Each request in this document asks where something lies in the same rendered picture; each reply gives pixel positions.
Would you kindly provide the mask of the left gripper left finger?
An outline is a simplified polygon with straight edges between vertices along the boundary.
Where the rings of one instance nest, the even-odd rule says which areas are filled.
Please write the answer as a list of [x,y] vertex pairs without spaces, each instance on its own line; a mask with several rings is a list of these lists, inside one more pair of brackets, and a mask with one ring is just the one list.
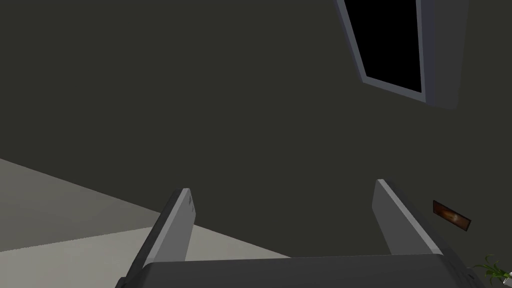
[[142,257],[142,266],[157,262],[184,262],[195,218],[191,190],[175,191],[148,235],[149,249]]

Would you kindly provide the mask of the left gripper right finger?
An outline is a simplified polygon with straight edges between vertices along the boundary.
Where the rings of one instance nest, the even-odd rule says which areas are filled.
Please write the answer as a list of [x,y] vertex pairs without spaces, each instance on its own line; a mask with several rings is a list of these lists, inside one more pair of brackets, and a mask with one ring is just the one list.
[[384,179],[375,182],[371,208],[392,255],[443,254],[400,194]]

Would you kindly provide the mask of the green potted plant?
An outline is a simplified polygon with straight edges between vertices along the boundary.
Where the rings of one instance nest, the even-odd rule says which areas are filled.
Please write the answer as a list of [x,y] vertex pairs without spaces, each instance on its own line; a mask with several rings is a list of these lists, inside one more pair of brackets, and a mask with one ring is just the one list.
[[476,264],[472,268],[483,268],[485,269],[484,277],[488,278],[489,284],[493,287],[493,280],[496,280],[503,284],[504,286],[508,286],[512,288],[512,271],[505,271],[498,267],[499,261],[490,262],[489,258],[492,257],[493,254],[487,254],[484,258],[485,264]]

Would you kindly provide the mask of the grey framed dark window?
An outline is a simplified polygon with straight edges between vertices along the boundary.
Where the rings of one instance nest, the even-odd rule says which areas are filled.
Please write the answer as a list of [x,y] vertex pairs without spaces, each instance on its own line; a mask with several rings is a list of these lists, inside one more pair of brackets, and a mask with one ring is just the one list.
[[469,0],[333,2],[363,83],[456,108]]

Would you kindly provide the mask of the brown framed wall picture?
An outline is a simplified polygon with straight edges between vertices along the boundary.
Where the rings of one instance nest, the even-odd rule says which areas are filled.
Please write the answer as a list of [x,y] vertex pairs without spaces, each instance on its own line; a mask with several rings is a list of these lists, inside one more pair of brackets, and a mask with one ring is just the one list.
[[432,211],[434,214],[450,222],[451,224],[457,226],[458,228],[464,230],[465,232],[468,231],[472,222],[469,218],[465,217],[464,215],[448,208],[447,206],[435,200],[432,201]]

